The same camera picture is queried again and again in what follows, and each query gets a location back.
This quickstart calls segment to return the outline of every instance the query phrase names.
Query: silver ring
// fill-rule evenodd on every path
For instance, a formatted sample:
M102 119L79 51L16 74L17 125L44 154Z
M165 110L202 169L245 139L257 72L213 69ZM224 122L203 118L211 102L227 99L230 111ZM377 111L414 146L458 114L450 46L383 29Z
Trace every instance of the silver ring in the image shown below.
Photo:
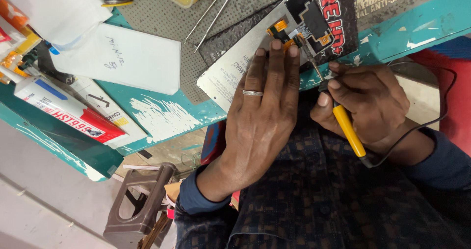
M242 91L242 94L248 95L248 96L263 96L263 92L256 92L256 91Z

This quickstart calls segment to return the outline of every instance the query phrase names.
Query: hand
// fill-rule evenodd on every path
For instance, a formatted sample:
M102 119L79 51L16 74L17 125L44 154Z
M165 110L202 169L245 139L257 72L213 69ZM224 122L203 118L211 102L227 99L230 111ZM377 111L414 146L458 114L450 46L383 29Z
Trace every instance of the hand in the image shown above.
M329 68L339 75L329 81L328 89L332 97L321 93L311 110L311 118L322 127L345 137L333 115L332 98L351 112L352 125L359 139L376 153L385 154L413 127L409 121L406 123L410 102L389 67L350 68L330 62ZM419 152L412 149L417 143L421 144L417 147L422 149ZM396 164L416 164L424 160L433 147L433 141L417 131L395 147L389 160Z
M226 150L196 179L198 189L209 200L221 201L259 180L296 125L299 50L292 46L284 54L281 41L274 40L264 83L265 56L264 49L256 51L234 94L227 114ZM264 94L243 95L243 90Z

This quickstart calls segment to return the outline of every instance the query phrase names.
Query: teal workbench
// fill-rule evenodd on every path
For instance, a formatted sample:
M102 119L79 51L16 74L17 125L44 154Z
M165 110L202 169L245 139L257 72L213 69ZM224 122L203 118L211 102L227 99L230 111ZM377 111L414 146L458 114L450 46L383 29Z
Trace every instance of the teal workbench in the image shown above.
M353 65L389 62L471 32L471 0L431 0L359 33L355 53L341 59ZM119 11L109 24L131 28ZM327 65L320 66L325 75ZM227 117L212 100L193 105L180 90L173 96L97 81L142 126L148 137L112 150L12 96L12 85L0 85L0 118L88 176L111 177L123 157ZM314 71L301 75L301 89L320 82Z

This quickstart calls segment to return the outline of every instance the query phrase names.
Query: blue sleeve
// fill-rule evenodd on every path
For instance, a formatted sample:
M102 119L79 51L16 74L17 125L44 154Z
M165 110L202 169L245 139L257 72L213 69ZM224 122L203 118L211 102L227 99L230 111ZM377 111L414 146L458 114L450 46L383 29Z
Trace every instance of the blue sleeve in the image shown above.
M224 249L237 222L237 210L228 205L231 196L212 202L199 191L196 177L205 168L199 167L180 185L175 204L176 249Z
M180 185L180 205L190 215L219 210L231 201L231 195L221 202L213 202L203 196L196 185L196 177L208 165L200 166L190 174Z
M464 189L471 185L471 159L443 133L420 129L435 141L435 149L427 159L414 166L401 166L412 180L443 190Z

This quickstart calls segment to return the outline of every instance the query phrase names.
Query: wire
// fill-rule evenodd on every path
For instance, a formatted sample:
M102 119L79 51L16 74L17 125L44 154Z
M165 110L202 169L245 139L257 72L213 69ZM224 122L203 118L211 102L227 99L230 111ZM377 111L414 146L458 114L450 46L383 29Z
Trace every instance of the wire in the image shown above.
M416 126L416 127L413 127L411 130L409 130L408 132L406 132L395 144L393 144L391 146L391 148L389 149L389 151L386 153L386 155L381 159L381 161L375 165L373 165L371 168L373 167L378 167L380 166L381 164L383 164L384 161L386 161L386 159L388 158L388 156L391 154L392 150L394 149L394 147L396 147L405 137L407 137L410 133L412 133L413 131L416 131L418 129L421 129L423 127L426 127L426 126L429 126L429 125L432 125L433 123L435 122L438 122L440 120L443 120L447 115L448 115L448 102L447 102L447 97L448 97L448 93L450 92L451 88L453 87L453 85L455 85L455 82L456 82L456 78L458 77L458 74L449 69L449 68L443 68L443 67L437 67L437 66L429 66L429 65L424 65L424 64L421 64L419 62L414 62L414 61L407 61L407 62L398 62L398 63L393 63L390 65L390 63L388 64L389 67L392 67L392 66L395 66L395 65L399 65L399 64L404 64L404 63L415 63L415 64L419 64L419 65L422 65L424 67L427 67L427 68L430 68L430 69L441 69L441 70L445 70L445 71L448 71L448 72L451 72L453 74L453 80L451 81L450 85L448 86L448 89L445 91L444 95L443 95L443 115L441 115L440 117L438 117L436 120L432 120L430 122L427 122L425 124L422 124L422 125L419 125L419 126Z
M183 156L186 156L188 159L191 159L191 161L193 162L193 166L186 165L186 164L183 162ZM199 166L201 166L201 164L200 164L200 165L197 165L197 163L196 163L197 160L201 161L201 152L197 152L197 153L193 154L193 155L191 156L191 158L190 158L190 156L188 156L188 155L186 155L186 154L184 154L184 153L182 153L181 156L180 156L181 164L184 165L184 166L190 167L191 169L189 169L189 170L195 170L196 168L198 168Z

